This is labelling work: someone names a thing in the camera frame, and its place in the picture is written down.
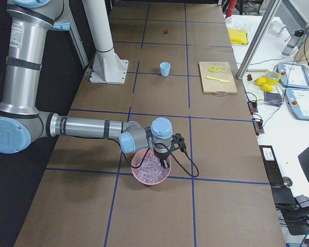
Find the table surface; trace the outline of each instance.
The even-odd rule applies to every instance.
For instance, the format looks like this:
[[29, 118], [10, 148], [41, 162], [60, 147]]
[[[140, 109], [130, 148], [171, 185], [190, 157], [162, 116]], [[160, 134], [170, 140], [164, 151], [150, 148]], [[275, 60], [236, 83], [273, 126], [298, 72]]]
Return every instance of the table surface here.
[[[261, 19], [261, 16], [232, 16], [231, 20], [228, 21], [228, 27], [235, 26], [245, 29], [251, 42]], [[272, 21], [282, 23], [279, 17], [274, 17]], [[267, 31], [251, 61], [252, 65], [248, 68], [272, 71], [279, 62], [292, 63], [297, 50], [295, 49], [290, 56], [281, 54], [288, 42], [285, 40], [289, 37], [289, 33], [284, 29], [278, 35], [279, 31], [280, 29], [277, 26]], [[233, 45], [232, 47], [239, 66], [248, 46]], [[305, 66], [309, 75], [309, 67], [308, 65]], [[254, 80], [265, 74], [261, 72], [250, 73]], [[247, 75], [243, 77], [246, 92], [254, 93], [257, 99], [264, 99], [263, 91], [260, 87], [254, 85], [254, 81], [247, 81], [246, 77]], [[283, 95], [282, 90], [284, 90], [282, 86], [274, 86], [272, 92]], [[298, 155], [309, 147], [309, 121], [296, 119], [289, 109], [286, 98], [284, 98], [283, 105], [276, 113], [274, 112], [277, 107], [263, 102], [259, 102], [257, 108], [259, 115], [265, 123], [265, 134], [261, 134], [257, 139], [259, 145], [271, 145], [273, 147], [282, 176], [289, 177], [293, 181], [291, 191], [294, 197], [305, 195], [309, 198], [309, 182], [298, 159]], [[283, 233], [286, 242], [301, 242], [303, 238], [303, 236], [291, 236], [285, 227], [283, 228]]]
[[60, 137], [15, 246], [284, 246], [242, 81], [236, 95], [201, 90], [200, 61], [237, 72], [221, 6], [116, 2], [109, 17], [115, 52], [129, 60], [125, 84], [88, 75], [69, 116], [167, 117], [200, 176], [172, 162], [163, 183], [145, 186], [115, 143]]

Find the red object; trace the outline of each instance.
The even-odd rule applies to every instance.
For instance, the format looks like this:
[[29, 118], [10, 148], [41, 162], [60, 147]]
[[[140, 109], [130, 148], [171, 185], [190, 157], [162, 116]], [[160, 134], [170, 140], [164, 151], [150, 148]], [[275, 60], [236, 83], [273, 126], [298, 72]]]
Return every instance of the red object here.
[[233, 9], [236, 6], [236, 2], [237, 2], [237, 0], [230, 0], [229, 7], [228, 7], [228, 10], [227, 10], [227, 13], [226, 13], [226, 18], [228, 18], [232, 15]]

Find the cup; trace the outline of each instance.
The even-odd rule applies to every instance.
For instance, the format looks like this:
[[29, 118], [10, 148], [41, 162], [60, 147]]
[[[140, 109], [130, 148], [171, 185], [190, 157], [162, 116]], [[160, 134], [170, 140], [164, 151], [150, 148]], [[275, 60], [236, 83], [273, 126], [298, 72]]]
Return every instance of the cup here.
[[170, 70], [170, 63], [162, 62], [160, 64], [160, 73], [162, 76], [168, 76]]

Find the blue cable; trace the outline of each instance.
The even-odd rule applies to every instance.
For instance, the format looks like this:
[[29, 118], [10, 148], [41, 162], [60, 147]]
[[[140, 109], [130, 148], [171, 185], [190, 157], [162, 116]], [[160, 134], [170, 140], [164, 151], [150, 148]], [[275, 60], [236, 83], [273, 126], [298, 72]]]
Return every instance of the blue cable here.
[[304, 241], [305, 241], [305, 239], [307, 238], [308, 235], [309, 235], [309, 229], [308, 229], [307, 233], [304, 235], [304, 238], [303, 238], [302, 242], [300, 243], [300, 247], [303, 246]]

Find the wooden cutting board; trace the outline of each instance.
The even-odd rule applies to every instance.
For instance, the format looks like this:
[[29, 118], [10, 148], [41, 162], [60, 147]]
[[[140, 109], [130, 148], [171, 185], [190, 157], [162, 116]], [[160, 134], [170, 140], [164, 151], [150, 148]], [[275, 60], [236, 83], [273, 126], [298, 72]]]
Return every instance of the wooden cutting board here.
[[[226, 72], [211, 72], [210, 66], [226, 67]], [[207, 94], [236, 94], [237, 88], [231, 68], [228, 62], [199, 62], [200, 79], [202, 91]], [[219, 79], [229, 80], [230, 82], [220, 82], [217, 80], [207, 79], [206, 76], [212, 76]]]

